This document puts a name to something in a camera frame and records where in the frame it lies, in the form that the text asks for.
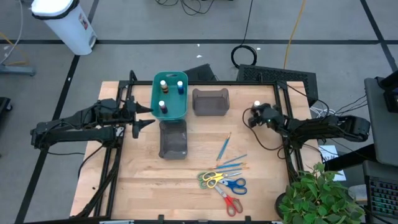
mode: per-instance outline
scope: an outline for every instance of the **gray container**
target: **gray container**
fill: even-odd
[[[188,153],[187,123],[185,120],[161,121],[159,157],[185,159]]]
[[[229,110],[227,89],[215,91],[192,91],[192,107],[196,116],[224,116]]]

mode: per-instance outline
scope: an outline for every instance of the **potted plant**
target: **potted plant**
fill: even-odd
[[[338,172],[315,164],[312,172],[300,172],[298,181],[286,187],[275,203],[284,223],[360,223],[363,210],[348,196],[348,189],[334,182]]]

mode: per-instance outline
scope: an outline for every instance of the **yellow cable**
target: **yellow cable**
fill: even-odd
[[[14,44],[2,33],[0,32],[0,36],[6,40],[8,42],[8,44],[11,44],[12,46],[14,46]],[[11,63],[7,63],[6,65],[28,65],[29,64],[29,58],[27,56],[27,54],[22,51],[20,48],[18,48],[18,46],[15,46],[15,49],[19,50],[19,52],[22,54],[23,58],[25,59],[24,61],[20,61],[20,62],[11,62]]]
[[[305,2],[307,2],[307,0],[303,0],[303,3],[301,4],[301,9],[300,9],[300,12],[299,12],[299,14],[298,14],[298,18],[297,18],[297,20],[296,20],[296,24],[294,25],[292,35],[290,35],[289,43],[287,44],[287,47],[286,47],[284,69],[285,69],[285,67],[286,67],[287,57],[289,56],[290,43],[292,42],[294,32],[296,32],[297,24],[299,24],[299,21],[300,21],[300,19],[301,19],[301,15],[303,14],[304,7],[305,7]]]

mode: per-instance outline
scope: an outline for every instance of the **white paper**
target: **white paper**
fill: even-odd
[[[334,159],[337,158],[337,150],[336,150],[336,146],[319,146],[319,150],[321,151],[321,154],[323,156],[323,158],[326,161],[329,161],[330,159]],[[338,171],[341,175],[335,175],[335,179],[334,181],[346,181],[346,176],[344,174],[344,171]]]

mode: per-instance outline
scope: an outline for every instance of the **keyboard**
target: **keyboard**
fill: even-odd
[[[398,223],[398,167],[364,161],[368,209],[380,218]],[[383,223],[367,215],[370,223]]]

